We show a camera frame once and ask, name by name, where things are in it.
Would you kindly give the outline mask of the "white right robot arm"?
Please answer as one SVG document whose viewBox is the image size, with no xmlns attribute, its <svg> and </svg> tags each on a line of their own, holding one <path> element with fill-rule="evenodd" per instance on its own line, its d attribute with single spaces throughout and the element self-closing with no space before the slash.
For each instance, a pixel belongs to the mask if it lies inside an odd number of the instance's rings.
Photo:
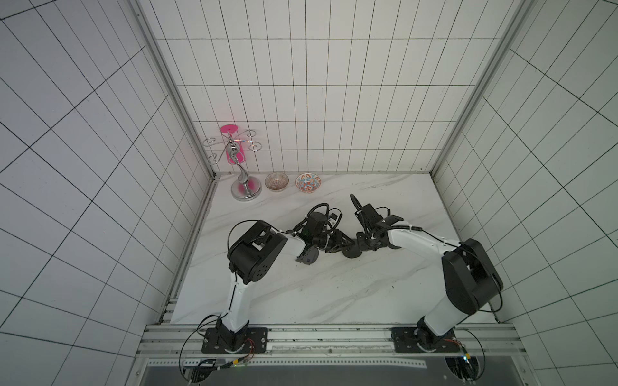
<svg viewBox="0 0 618 386">
<path fill-rule="evenodd" d="M 355 216 L 363 228 L 355 245 L 345 255 L 353 258 L 363 252 L 382 248 L 405 249 L 430 261 L 440 262 L 445 295 L 433 309 L 420 318 L 413 331 L 401 331 L 397 348 L 433 353 L 451 339 L 455 327 L 501 296 L 503 281 L 481 242 L 448 241 L 402 217 L 378 214 L 372 204 L 362 205 L 356 196 L 350 199 Z"/>
</svg>

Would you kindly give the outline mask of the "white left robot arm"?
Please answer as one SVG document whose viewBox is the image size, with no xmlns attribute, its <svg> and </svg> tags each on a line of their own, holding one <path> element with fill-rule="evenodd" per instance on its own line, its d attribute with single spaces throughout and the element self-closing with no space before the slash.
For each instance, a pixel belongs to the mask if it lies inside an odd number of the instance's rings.
<svg viewBox="0 0 618 386">
<path fill-rule="evenodd" d="M 294 228 L 278 230 L 264 220 L 253 225 L 233 244 L 227 257 L 232 274 L 227 309 L 221 315 L 209 315 L 199 323 L 196 334 L 202 338 L 204 354 L 249 355 L 264 353 L 269 329 L 251 326 L 249 309 L 255 284 L 265 278 L 280 255 L 290 255 L 304 265 L 313 264 L 320 253 L 342 253 L 360 257 L 357 240 L 338 226 L 341 210 L 320 203 L 313 207 Z"/>
</svg>

